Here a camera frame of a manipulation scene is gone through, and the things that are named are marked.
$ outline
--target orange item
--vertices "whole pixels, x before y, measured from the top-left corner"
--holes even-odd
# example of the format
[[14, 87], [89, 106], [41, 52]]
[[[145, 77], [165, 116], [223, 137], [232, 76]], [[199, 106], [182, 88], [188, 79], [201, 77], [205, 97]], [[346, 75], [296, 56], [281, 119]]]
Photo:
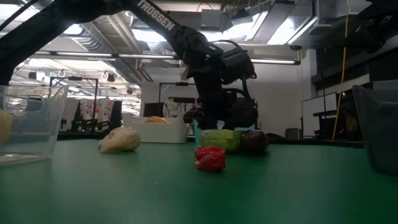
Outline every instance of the orange item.
[[160, 118], [160, 117], [157, 117], [157, 116], [152, 116], [152, 117], [147, 118], [145, 120], [145, 123], [164, 123], [164, 124], [169, 124], [170, 122], [168, 122], [164, 118]]

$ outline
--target green table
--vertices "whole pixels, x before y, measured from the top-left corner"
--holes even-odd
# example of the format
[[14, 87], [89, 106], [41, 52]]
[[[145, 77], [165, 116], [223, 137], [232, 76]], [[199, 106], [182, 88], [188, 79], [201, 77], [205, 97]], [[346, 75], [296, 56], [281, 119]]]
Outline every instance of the green table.
[[398, 177], [373, 172], [364, 149], [271, 145], [214, 174], [195, 169], [193, 144], [96, 145], [0, 167], [0, 223], [398, 223]]

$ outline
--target yellow cable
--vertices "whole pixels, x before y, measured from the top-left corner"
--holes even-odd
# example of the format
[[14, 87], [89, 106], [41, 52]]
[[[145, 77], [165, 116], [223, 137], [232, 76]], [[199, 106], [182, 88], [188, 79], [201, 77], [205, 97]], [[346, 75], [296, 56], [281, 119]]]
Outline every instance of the yellow cable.
[[[349, 11], [351, 8], [351, 1], [347, 0], [347, 15], [346, 15], [346, 34], [345, 34], [345, 39], [347, 38], [348, 34], [348, 16], [349, 16]], [[343, 92], [343, 82], [344, 82], [344, 75], [346, 71], [346, 52], [347, 48], [344, 47], [343, 51], [343, 71], [341, 73], [341, 83], [340, 83], [340, 95], [338, 96], [338, 103], [337, 103], [337, 114], [336, 114], [336, 119], [335, 119], [335, 128], [333, 129], [333, 137], [331, 138], [332, 140], [335, 138], [336, 135], [336, 128], [337, 128], [337, 121], [338, 121], [338, 113], [340, 111], [340, 103], [341, 103], [341, 96]]]

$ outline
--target yellow fruit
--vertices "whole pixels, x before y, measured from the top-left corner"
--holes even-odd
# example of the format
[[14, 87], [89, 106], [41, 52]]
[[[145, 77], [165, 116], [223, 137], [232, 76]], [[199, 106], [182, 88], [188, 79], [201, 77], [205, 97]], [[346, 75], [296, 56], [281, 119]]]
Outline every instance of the yellow fruit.
[[149, 117], [145, 120], [145, 123], [164, 123], [164, 124], [169, 124], [170, 122], [168, 122], [166, 119], [164, 118], [160, 118], [160, 117], [156, 117], [156, 116], [152, 116]]
[[0, 110], [0, 143], [7, 141], [11, 137], [13, 121], [14, 117], [11, 114]]

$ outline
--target white box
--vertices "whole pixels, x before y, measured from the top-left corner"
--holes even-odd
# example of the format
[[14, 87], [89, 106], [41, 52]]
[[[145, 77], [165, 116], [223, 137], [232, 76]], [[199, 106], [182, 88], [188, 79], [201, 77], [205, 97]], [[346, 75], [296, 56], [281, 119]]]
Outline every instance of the white box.
[[186, 143], [188, 138], [188, 125], [182, 116], [177, 118], [164, 118], [169, 124], [145, 123], [147, 118], [133, 117], [123, 114], [123, 126], [138, 131], [141, 142], [156, 143]]

